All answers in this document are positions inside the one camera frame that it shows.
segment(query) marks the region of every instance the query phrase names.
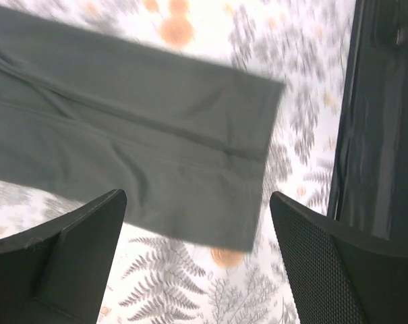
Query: gray fabric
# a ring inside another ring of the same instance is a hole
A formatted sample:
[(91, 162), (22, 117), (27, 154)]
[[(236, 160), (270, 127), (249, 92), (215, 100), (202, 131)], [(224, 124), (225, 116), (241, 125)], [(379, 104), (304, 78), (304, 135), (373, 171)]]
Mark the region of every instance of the gray fabric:
[(283, 85), (0, 7), (0, 180), (251, 250)]

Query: orange dot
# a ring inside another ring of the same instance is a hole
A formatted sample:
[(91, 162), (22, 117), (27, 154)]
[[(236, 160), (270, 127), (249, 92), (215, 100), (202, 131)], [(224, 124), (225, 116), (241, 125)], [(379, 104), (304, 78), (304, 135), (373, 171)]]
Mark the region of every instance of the orange dot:
[(158, 3), (156, 0), (144, 0), (144, 7), (148, 12), (158, 12)]
[(330, 140), (330, 142), (328, 143), (328, 147), (330, 149), (330, 151), (335, 151), (336, 149), (336, 141), (335, 140)]
[(269, 18), (266, 24), (268, 25), (270, 29), (277, 28), (277, 21), (274, 18)]
[(169, 0), (168, 8), (172, 15), (185, 15), (189, 12), (189, 1)]
[(193, 39), (194, 28), (186, 17), (175, 16), (162, 22), (158, 34), (171, 47), (181, 49)]
[(92, 16), (97, 16), (98, 15), (97, 6), (95, 4), (93, 4), (93, 2), (86, 2), (84, 4), (84, 9), (87, 11), (88, 14), (90, 14)]
[(333, 106), (334, 105), (334, 99), (332, 98), (331, 94), (325, 93), (324, 95), (324, 104), (327, 106)]
[(297, 195), (299, 197), (304, 196), (306, 192), (307, 192), (307, 190), (304, 187), (298, 187), (297, 188)]
[(105, 306), (100, 309), (100, 313), (103, 316), (108, 316), (110, 312), (111, 312), (111, 309)]
[(219, 267), (230, 268), (242, 262), (244, 253), (239, 251), (225, 250), (222, 248), (212, 248), (211, 257)]
[(233, 16), (233, 14), (235, 13), (234, 9), (232, 8), (231, 5), (229, 5), (228, 3), (225, 3), (223, 5), (223, 11), (230, 16)]
[(324, 33), (321, 26), (316, 26), (314, 28), (314, 31), (315, 31), (317, 37), (322, 37), (322, 34)]

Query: dark cloth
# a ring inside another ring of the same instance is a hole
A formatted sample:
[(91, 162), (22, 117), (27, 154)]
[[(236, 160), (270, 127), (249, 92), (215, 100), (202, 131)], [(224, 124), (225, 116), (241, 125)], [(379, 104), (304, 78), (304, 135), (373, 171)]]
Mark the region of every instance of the dark cloth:
[(386, 43), (402, 3), (357, 1), (327, 215), (408, 249), (408, 48)]
[(301, 324), (408, 324), (408, 247), (280, 192), (270, 209)]
[(127, 199), (113, 190), (0, 239), (0, 324), (94, 324)]
[(251, 250), (280, 83), (0, 7), (0, 180)]

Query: orange circle pattern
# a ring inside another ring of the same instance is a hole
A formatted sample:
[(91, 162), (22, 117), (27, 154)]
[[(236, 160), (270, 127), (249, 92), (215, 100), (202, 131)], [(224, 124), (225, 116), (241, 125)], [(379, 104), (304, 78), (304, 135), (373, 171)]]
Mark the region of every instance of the orange circle pattern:
[(189, 1), (169, 0), (168, 8), (171, 15), (185, 15), (187, 12), (189, 12)]
[(230, 268), (243, 261), (244, 253), (220, 248), (211, 249), (211, 257), (220, 268)]
[(175, 16), (162, 22), (158, 34), (171, 47), (181, 49), (193, 39), (194, 28), (186, 17)]
[(144, 7), (148, 12), (158, 12), (158, 3), (156, 0), (144, 0)]

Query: patterned floor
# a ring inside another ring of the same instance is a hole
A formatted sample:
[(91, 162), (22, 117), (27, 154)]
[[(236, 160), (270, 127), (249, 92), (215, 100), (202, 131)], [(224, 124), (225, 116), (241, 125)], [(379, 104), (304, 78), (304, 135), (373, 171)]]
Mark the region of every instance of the patterned floor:
[[(125, 225), (99, 322), (297, 323), (268, 198), (280, 190), (326, 212), (355, 1), (0, 0), (0, 5), (287, 84), (253, 253), (196, 246)], [(0, 238), (79, 205), (0, 182)]]

